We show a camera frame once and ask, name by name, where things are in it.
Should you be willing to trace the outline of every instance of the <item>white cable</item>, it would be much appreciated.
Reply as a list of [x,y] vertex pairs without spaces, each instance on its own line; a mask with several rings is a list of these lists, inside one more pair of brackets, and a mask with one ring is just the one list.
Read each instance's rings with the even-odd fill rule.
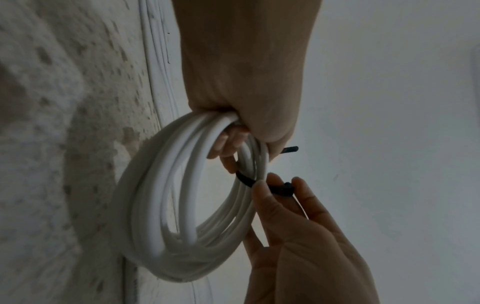
[[[189,113],[158,132],[123,173],[113,194],[112,236],[130,261],[169,281],[192,281],[220,266],[238,247],[255,215],[251,189],[235,179],[230,194],[197,226],[200,175],[217,136],[236,122],[235,112]],[[168,194],[175,172],[190,156],[179,200],[179,233],[167,225]],[[242,173],[267,176],[268,149],[252,136],[238,151]]]

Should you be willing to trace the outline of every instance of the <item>fingernail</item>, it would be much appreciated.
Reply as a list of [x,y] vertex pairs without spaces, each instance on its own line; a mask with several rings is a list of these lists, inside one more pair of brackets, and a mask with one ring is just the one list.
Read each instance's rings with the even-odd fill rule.
[[266,198],[272,195],[272,193],[270,192],[269,186],[264,180],[257,181],[253,185],[252,190],[255,190],[255,192],[257,192],[260,195],[260,198]]
[[215,143],[212,146],[212,149],[215,151],[221,151],[224,148],[225,143],[229,136],[225,132],[221,132],[218,138],[216,139]]
[[234,137],[231,140],[231,145],[234,146],[235,148],[240,147],[245,139],[249,136],[248,132],[240,131],[234,135]]

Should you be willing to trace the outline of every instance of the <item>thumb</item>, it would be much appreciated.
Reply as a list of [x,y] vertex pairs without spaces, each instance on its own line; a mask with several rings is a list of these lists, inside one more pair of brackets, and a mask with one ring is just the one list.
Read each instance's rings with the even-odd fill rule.
[[272,195],[265,181],[258,181],[252,189],[253,205],[262,225],[283,241],[301,232],[301,221],[297,214],[284,208]]

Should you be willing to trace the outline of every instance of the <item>textured wall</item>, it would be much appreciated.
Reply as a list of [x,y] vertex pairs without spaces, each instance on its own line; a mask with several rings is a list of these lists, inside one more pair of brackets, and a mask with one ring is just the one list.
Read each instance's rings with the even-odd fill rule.
[[159,129],[137,0],[0,2],[0,302],[116,303],[107,208]]

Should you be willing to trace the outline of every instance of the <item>cable coil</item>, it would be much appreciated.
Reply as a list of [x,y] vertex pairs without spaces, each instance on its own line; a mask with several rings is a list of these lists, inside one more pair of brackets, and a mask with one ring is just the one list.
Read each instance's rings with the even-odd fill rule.
[[[130,261],[159,278],[186,282],[206,276],[238,247],[254,215],[251,189],[235,179],[230,194],[206,221],[195,221],[200,175],[218,135],[238,121],[235,112],[189,113],[153,136],[130,162],[113,194],[114,243]],[[174,175],[190,156],[178,206],[179,233],[167,224]],[[251,135],[238,151],[242,173],[267,177],[268,149]]]

